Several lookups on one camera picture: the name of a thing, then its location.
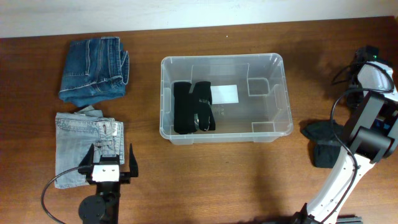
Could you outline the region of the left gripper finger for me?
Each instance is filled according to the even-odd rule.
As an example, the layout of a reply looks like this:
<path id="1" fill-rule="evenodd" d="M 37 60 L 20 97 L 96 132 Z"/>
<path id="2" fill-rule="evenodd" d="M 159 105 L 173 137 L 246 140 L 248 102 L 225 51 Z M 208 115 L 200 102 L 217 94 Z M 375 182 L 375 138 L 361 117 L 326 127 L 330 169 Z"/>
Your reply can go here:
<path id="1" fill-rule="evenodd" d="M 136 178 L 139 176 L 139 168 L 135 155 L 133 153 L 132 143 L 130 143 L 129 145 L 129 172 L 130 172 L 130 177 L 132 178 Z"/>
<path id="2" fill-rule="evenodd" d="M 92 173 L 93 169 L 93 159 L 94 159 L 94 150 L 95 147 L 93 144 L 91 144 L 88 152 L 82 159 L 82 161 L 79 163 L 78 166 L 78 173 L 79 174 L 90 174 Z"/>

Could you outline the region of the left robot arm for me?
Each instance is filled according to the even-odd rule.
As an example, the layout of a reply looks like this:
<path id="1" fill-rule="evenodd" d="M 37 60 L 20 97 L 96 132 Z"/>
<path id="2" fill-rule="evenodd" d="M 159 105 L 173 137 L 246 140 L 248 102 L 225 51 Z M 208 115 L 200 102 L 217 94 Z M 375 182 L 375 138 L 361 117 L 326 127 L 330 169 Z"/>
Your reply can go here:
<path id="1" fill-rule="evenodd" d="M 119 201 L 121 186 L 130 184 L 132 178 L 139 176 L 139 168 L 129 146 L 129 171 L 120 171 L 119 155 L 100 156 L 94 161 L 94 145 L 91 145 L 78 168 L 79 174 L 86 177 L 90 185 L 96 187 L 96 193 L 83 199 L 78 215 L 83 224 L 117 223 L 119 217 Z"/>

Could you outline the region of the black garment with tape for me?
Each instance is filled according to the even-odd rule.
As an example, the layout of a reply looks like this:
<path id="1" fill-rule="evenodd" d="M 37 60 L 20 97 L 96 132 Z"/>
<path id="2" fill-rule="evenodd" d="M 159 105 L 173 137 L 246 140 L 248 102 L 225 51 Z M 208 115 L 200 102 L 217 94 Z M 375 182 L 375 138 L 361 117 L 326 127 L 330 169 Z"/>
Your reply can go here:
<path id="1" fill-rule="evenodd" d="M 211 83 L 208 81 L 174 83 L 174 131 L 190 134 L 196 131 L 214 131 L 216 123 L 212 112 Z"/>

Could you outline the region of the dark grey garment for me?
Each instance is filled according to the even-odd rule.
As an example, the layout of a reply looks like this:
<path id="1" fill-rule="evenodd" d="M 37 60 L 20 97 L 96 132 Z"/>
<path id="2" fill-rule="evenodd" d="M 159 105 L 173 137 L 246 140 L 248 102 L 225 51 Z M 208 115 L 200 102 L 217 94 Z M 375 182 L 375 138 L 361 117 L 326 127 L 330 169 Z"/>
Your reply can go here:
<path id="1" fill-rule="evenodd" d="M 301 125 L 300 132 L 310 141 L 308 150 L 312 164 L 317 168 L 333 168 L 339 156 L 341 144 L 333 134 L 330 120 L 308 120 Z M 342 134 L 342 125 L 333 121 L 333 127 L 337 135 Z"/>

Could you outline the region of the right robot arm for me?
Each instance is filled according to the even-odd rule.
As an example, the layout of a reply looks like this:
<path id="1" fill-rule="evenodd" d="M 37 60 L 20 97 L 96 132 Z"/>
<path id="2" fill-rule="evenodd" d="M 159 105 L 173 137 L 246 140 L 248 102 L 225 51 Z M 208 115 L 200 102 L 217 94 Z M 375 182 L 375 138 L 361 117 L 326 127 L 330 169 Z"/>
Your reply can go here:
<path id="1" fill-rule="evenodd" d="M 301 133 L 315 143 L 314 164 L 330 168 L 321 191 L 290 219 L 293 224 L 362 223 L 355 215 L 339 213 L 361 178 L 397 147 L 397 88 L 392 64 L 379 58 L 379 49 L 359 48 L 342 69 L 348 89 L 340 96 L 353 110 L 346 124 L 334 120 L 308 124 Z"/>

